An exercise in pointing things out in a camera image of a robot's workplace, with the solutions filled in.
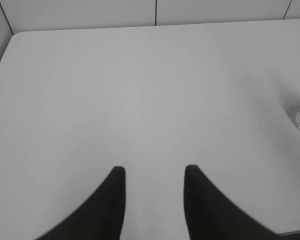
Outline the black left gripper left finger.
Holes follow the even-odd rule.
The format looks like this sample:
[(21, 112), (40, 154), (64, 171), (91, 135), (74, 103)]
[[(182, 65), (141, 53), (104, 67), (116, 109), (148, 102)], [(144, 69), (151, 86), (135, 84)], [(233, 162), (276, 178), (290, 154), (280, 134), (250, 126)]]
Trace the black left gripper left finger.
[(126, 171), (115, 166), (72, 214), (40, 240), (119, 240), (126, 210)]

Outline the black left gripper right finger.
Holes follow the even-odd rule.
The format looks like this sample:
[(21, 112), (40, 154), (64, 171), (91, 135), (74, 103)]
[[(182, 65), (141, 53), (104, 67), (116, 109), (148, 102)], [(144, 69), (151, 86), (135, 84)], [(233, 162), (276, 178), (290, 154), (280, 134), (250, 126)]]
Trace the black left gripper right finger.
[(184, 173), (184, 215), (191, 240), (280, 240), (229, 200), (194, 164)]

